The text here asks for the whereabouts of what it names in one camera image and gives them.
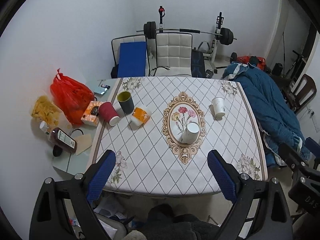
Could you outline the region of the beige paper napkin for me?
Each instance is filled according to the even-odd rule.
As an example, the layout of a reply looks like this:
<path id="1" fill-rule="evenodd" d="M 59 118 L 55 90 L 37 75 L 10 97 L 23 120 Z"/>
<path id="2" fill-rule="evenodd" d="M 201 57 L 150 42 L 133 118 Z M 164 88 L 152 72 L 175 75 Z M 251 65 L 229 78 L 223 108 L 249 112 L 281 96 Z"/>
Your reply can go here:
<path id="1" fill-rule="evenodd" d="M 74 139 L 77 143 L 75 155 L 79 155 L 92 146 L 92 136 L 90 134 L 84 134 Z"/>

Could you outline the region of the floral patterned tablecloth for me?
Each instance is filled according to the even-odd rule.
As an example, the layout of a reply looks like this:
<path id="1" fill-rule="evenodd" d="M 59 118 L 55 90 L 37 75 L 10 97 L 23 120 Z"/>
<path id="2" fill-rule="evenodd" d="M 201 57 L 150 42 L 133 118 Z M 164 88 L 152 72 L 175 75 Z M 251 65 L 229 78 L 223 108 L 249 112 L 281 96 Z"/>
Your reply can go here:
<path id="1" fill-rule="evenodd" d="M 129 91 L 137 106 L 151 111 L 136 126 L 117 100 Z M 217 119 L 212 100 L 224 98 L 225 116 Z M 192 77 L 156 76 L 116 79 L 108 97 L 120 116 L 116 126 L 97 127 L 91 161 L 106 150 L 116 153 L 116 165 L 105 189 L 148 196 L 191 196 L 219 191 L 207 165 L 217 150 L 238 172 L 257 180 L 267 178 L 259 129 L 242 86 L 237 82 Z M 193 144 L 181 142 L 187 124 L 200 127 Z"/>

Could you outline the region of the red ripple paper cup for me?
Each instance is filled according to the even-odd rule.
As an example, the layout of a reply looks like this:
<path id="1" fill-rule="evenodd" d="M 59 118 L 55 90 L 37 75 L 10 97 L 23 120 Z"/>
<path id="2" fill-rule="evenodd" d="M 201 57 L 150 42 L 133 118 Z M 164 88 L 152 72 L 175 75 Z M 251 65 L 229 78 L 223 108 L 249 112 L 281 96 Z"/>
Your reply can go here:
<path id="1" fill-rule="evenodd" d="M 116 126 L 120 120 L 120 117 L 111 102 L 104 102 L 100 105 L 98 112 L 110 126 Z"/>

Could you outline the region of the red plastic bag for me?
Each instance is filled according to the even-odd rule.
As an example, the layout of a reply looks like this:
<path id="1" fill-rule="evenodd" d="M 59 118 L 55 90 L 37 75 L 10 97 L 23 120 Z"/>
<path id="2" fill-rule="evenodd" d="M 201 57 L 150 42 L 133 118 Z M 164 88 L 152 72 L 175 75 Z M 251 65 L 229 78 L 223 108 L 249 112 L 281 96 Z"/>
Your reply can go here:
<path id="1" fill-rule="evenodd" d="M 81 126 L 81 118 L 87 106 L 94 100 L 93 92 L 83 83 L 65 76 L 60 70 L 50 85 L 53 102 L 63 111 L 74 126 Z"/>

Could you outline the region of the barbell with black plates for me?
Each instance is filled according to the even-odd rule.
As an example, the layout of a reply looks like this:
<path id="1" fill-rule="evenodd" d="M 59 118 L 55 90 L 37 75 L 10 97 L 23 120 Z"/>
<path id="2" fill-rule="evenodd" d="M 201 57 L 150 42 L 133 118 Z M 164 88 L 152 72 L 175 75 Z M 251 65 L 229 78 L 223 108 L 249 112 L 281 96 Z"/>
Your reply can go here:
<path id="1" fill-rule="evenodd" d="M 174 28 L 159 28 L 157 29 L 156 22 L 146 22 L 143 26 L 143 30 L 138 30 L 137 33 L 143 33 L 149 39 L 155 39 L 156 34 L 161 31 L 177 31 L 180 33 L 190 34 L 210 34 L 213 35 L 222 45 L 228 46 L 233 43 L 236 38 L 233 32 L 228 28 L 221 28 L 219 33 L 210 33 L 195 29 L 174 29 Z"/>

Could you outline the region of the yellow snack bag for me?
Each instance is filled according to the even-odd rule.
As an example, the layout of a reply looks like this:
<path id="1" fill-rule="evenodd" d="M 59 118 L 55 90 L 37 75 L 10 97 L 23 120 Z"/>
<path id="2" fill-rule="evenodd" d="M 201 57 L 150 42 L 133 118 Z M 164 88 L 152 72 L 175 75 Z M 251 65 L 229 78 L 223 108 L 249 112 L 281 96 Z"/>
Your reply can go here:
<path id="1" fill-rule="evenodd" d="M 32 118 L 46 122 L 51 128 L 58 126 L 60 114 L 61 110 L 46 95 L 37 98 L 31 111 Z"/>

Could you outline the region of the small teal box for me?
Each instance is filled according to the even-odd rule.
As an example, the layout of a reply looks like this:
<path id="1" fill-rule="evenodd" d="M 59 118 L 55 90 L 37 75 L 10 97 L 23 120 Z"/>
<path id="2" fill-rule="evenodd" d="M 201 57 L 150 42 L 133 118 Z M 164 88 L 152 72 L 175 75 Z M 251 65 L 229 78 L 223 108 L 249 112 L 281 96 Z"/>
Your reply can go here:
<path id="1" fill-rule="evenodd" d="M 104 95 L 110 88 L 111 86 L 107 83 L 107 80 L 100 80 L 95 85 L 93 92 L 94 94 Z"/>

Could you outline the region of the blue knitted blanket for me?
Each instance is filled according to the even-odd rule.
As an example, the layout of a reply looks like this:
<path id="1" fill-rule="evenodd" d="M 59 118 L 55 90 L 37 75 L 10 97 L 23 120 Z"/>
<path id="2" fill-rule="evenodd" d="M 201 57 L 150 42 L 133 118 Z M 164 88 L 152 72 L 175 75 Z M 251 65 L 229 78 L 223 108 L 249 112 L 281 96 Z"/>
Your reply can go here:
<path id="1" fill-rule="evenodd" d="M 263 137 L 268 167 L 286 166 L 278 153 L 282 143 L 294 149 L 304 161 L 310 160 L 311 152 L 305 146 L 295 113 L 265 72 L 249 63 L 234 62 L 225 69 L 222 78 L 241 84 Z"/>

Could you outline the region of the blue cushion board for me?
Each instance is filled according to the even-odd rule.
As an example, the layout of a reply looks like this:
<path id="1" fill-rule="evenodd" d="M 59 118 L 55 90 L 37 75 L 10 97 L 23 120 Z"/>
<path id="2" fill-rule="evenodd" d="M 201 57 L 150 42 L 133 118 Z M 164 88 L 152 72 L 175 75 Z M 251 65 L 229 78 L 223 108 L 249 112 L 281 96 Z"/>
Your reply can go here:
<path id="1" fill-rule="evenodd" d="M 118 77 L 143 77 L 146 70 L 146 42 L 120 44 Z"/>

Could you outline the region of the dark wooden chair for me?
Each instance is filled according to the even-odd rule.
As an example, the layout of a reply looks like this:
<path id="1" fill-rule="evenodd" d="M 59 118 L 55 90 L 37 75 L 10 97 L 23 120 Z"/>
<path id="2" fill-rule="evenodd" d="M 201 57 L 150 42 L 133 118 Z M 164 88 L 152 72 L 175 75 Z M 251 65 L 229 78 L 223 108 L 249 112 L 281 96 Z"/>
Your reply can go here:
<path id="1" fill-rule="evenodd" d="M 297 114 L 316 95 L 316 83 L 311 76 L 304 74 L 293 92 L 288 93 L 290 108 Z"/>

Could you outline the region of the orange labelled white plastic cup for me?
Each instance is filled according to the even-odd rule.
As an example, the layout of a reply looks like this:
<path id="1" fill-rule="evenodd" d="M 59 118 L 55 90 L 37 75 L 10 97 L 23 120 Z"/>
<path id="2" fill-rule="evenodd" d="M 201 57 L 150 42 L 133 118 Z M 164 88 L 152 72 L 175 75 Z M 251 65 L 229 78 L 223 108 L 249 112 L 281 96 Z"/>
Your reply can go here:
<path id="1" fill-rule="evenodd" d="M 136 126 L 141 126 L 145 124 L 151 116 L 151 111 L 148 109 L 148 107 L 144 105 L 137 106 L 132 114 L 131 114 L 131 121 Z"/>

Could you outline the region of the dark brown sauce bottle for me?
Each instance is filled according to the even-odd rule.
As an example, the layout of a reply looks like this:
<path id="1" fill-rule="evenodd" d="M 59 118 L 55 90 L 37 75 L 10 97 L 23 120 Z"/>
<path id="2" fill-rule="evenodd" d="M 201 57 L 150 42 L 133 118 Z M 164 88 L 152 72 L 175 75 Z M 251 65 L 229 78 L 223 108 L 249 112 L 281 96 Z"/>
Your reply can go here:
<path id="1" fill-rule="evenodd" d="M 54 128 L 49 133 L 48 139 L 54 145 L 59 146 L 66 152 L 69 152 L 69 153 L 76 152 L 77 142 L 59 127 Z"/>

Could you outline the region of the red duffel bag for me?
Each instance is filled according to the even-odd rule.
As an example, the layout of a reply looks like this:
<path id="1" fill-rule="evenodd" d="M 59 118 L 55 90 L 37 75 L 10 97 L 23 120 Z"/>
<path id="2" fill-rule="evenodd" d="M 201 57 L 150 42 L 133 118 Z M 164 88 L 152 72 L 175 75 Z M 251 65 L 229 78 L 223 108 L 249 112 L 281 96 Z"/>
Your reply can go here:
<path id="1" fill-rule="evenodd" d="M 240 56 L 236 59 L 237 62 L 248 64 L 258 67 L 260 70 L 264 71 L 266 68 L 266 61 L 263 57 L 257 56 Z"/>

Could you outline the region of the white paper cup with drawing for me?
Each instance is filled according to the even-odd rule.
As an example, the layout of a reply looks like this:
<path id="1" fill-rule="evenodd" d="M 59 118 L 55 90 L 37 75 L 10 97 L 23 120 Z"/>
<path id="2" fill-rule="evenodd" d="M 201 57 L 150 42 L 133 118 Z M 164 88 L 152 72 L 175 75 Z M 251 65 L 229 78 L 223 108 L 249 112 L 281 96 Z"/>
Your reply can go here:
<path id="1" fill-rule="evenodd" d="M 193 144 L 196 141 L 199 132 L 199 125 L 195 122 L 190 122 L 182 133 L 181 142 L 184 144 Z"/>

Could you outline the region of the orange tissue pack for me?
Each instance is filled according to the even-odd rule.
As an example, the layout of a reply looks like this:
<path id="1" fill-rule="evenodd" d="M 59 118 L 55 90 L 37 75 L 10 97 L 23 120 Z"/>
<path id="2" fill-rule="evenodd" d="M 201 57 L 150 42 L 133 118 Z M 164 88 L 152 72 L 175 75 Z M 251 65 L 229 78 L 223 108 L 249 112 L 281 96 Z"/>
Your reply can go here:
<path id="1" fill-rule="evenodd" d="M 100 101 L 91 101 L 84 111 L 81 121 L 85 125 L 97 127 L 99 124 L 99 107 L 103 104 Z"/>

